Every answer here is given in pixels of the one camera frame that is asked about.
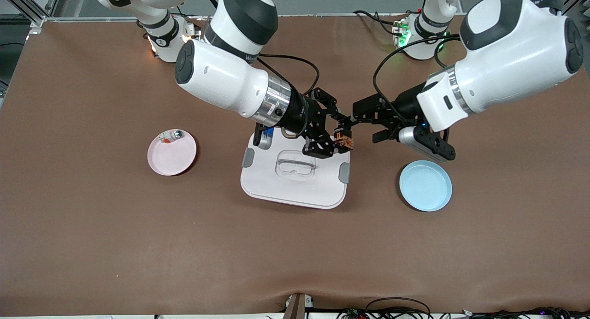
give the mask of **brown tablecloth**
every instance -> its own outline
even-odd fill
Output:
[[[355,127],[346,199],[324,211],[248,197],[253,122],[179,88],[141,35],[135,23],[46,23],[27,42],[0,111],[1,315],[254,313],[294,292],[317,307],[379,296],[433,311],[590,307],[583,71],[453,126],[453,197],[435,213],[398,195],[400,170],[422,156]],[[264,52],[316,63],[350,113],[393,48],[367,19],[299,17],[281,18]],[[463,55],[459,42],[441,53]],[[305,64],[268,62],[302,90],[313,79]],[[379,83],[393,99],[438,69],[400,55]],[[177,177],[146,161],[170,128],[200,149]]]

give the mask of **wire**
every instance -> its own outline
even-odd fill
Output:
[[[318,84],[318,81],[320,80],[320,69],[318,69],[318,67],[316,65],[314,65],[311,61],[306,60],[306,59],[302,59],[301,57],[297,57],[297,56],[291,56],[291,55],[280,55],[280,54],[260,54],[259,56],[261,57],[276,57],[279,59],[291,59],[291,60],[297,60],[297,61],[301,61],[303,63],[307,63],[308,65],[310,65],[315,71],[316,71],[316,79],[314,79],[311,87],[305,91],[305,93],[303,95],[308,95],[310,94],[310,92],[316,88],[316,84]]]
[[[9,42],[7,44],[0,44],[1,46],[9,46],[9,45],[21,45],[21,46],[25,46],[25,44],[23,44],[22,42]]]
[[[373,301],[369,302],[366,305],[365,311],[368,310],[368,308],[369,308],[369,306],[371,306],[371,304],[375,304],[377,302],[383,302],[383,301],[392,301],[392,300],[410,301],[410,302],[418,303],[421,306],[424,306],[426,308],[426,310],[428,311],[428,315],[430,315],[430,307],[428,307],[428,305],[426,305],[426,303],[420,302],[419,300],[415,300],[413,298],[407,298],[407,297],[384,297],[384,298],[377,298],[376,300],[373,300]]]
[[[394,35],[394,36],[396,36],[396,37],[401,37],[401,36],[402,36],[402,34],[401,34],[401,33],[395,33],[395,32],[393,32],[393,31],[389,31],[389,30],[388,30],[388,29],[385,27],[385,25],[384,25],[383,21],[381,20],[381,17],[379,17],[379,13],[378,13],[378,12],[375,12],[375,17],[377,17],[377,20],[379,21],[379,23],[381,24],[381,27],[382,27],[382,28],[385,30],[385,32],[387,32],[387,33],[389,33],[389,34],[391,34],[391,35]]]
[[[450,39],[443,39],[441,42],[438,43],[437,47],[434,49],[434,60],[438,63],[438,65],[440,65],[443,68],[446,68],[447,65],[445,65],[441,59],[438,57],[438,50],[440,50],[440,47],[447,41],[454,41],[454,40],[461,40],[461,38],[450,38]]]
[[[451,34],[451,35],[447,35],[446,39],[450,39],[450,38],[457,38],[459,37],[459,34]],[[381,61],[381,64],[379,64],[379,66],[377,67],[377,69],[375,70],[375,73],[373,74],[373,87],[375,88],[375,90],[377,91],[378,94],[380,94],[382,96],[382,98],[385,100],[385,102],[389,105],[389,107],[391,108],[391,110],[395,113],[396,117],[398,117],[398,119],[400,119],[400,121],[402,121],[402,123],[409,123],[411,122],[411,120],[403,117],[400,112],[394,107],[394,105],[392,105],[392,103],[387,99],[387,97],[383,94],[383,92],[381,91],[381,89],[379,88],[379,86],[377,85],[377,75],[379,75],[379,71],[381,70],[381,68],[383,67],[383,65],[389,60],[391,59],[391,57],[393,55],[396,55],[397,53],[401,52],[402,50],[417,45],[417,44],[421,44],[422,42],[427,42],[427,41],[436,41],[441,39],[441,37],[432,37],[432,38],[426,38],[426,39],[422,39],[422,40],[417,40],[414,42],[411,42],[409,44],[407,44],[406,46],[397,48],[396,50],[392,51],[391,53],[389,53],[388,56],[386,56],[383,61]]]
[[[387,25],[394,25],[394,22],[380,20],[380,19],[378,19],[377,17],[375,17],[375,16],[373,16],[373,15],[369,14],[368,12],[366,12],[366,11],[364,11],[364,10],[357,10],[356,12],[353,12],[353,14],[357,14],[357,15],[358,15],[358,14],[367,15],[367,16],[368,16],[370,19],[373,19],[373,21],[382,22],[382,23],[384,23],[384,24],[387,24]]]

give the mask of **light blue plate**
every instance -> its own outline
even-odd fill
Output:
[[[418,160],[402,170],[400,190],[408,204],[424,212],[434,212],[451,200],[453,185],[441,166]]]

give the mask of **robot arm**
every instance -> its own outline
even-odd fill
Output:
[[[550,14],[561,14],[563,3],[560,0],[531,0],[539,8],[543,8]],[[412,14],[407,19],[402,20],[407,24],[396,28],[397,33],[402,34],[401,38],[396,38],[398,47],[405,46],[410,42],[424,38],[443,36],[447,31],[449,23],[457,12],[455,0],[425,0],[422,12]],[[427,60],[434,57],[434,50],[440,41],[425,42],[406,48],[408,56],[417,60]]]
[[[195,34],[195,27],[183,17],[173,17],[168,8],[184,0],[98,0],[103,6],[128,12],[135,17],[149,36],[152,49],[163,61],[174,62],[186,40]]]
[[[257,122],[257,146],[263,130],[280,127],[306,139],[305,155],[326,159],[349,151],[351,146],[336,146],[326,131],[326,117],[344,117],[336,99],[320,89],[303,96],[251,66],[277,29],[272,0],[218,0],[204,39],[187,42],[178,55],[177,83],[211,105]]]
[[[552,88],[582,65],[573,21],[530,0],[482,0],[465,16],[460,36],[463,60],[402,92],[391,106],[379,94],[354,103],[345,126],[380,124],[386,129],[373,142],[397,140],[433,160],[454,160],[448,129],[455,122]]]
[[[402,35],[395,39],[397,46],[402,47],[421,39],[443,36],[456,12],[455,0],[424,0],[421,13],[411,14],[402,21],[407,24],[407,29],[396,28],[397,33]],[[417,44],[406,48],[405,52],[413,59],[427,60],[434,57],[438,42],[437,40]]]
[[[547,90],[582,65],[573,21],[530,0],[483,0],[461,25],[465,59],[429,77],[417,96],[435,132],[500,103]]]

